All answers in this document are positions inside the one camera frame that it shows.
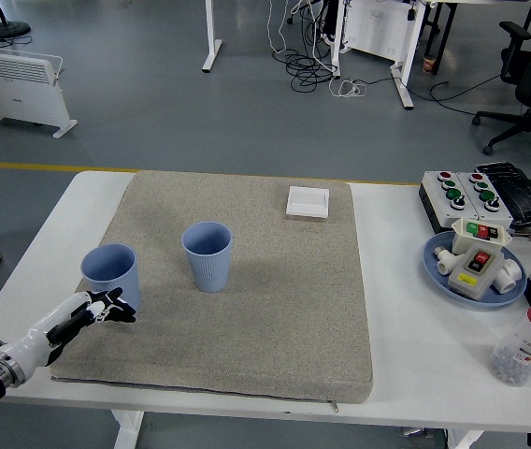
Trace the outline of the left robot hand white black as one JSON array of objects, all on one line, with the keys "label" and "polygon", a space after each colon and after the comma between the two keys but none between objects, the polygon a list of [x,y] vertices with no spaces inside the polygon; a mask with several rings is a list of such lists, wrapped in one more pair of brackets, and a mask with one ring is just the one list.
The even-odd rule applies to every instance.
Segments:
[{"label": "left robot hand white black", "polygon": [[135,320],[136,310],[122,298],[120,287],[111,291],[77,292],[3,352],[18,365],[26,382],[37,368],[53,363],[84,327],[104,321],[133,323]]}]

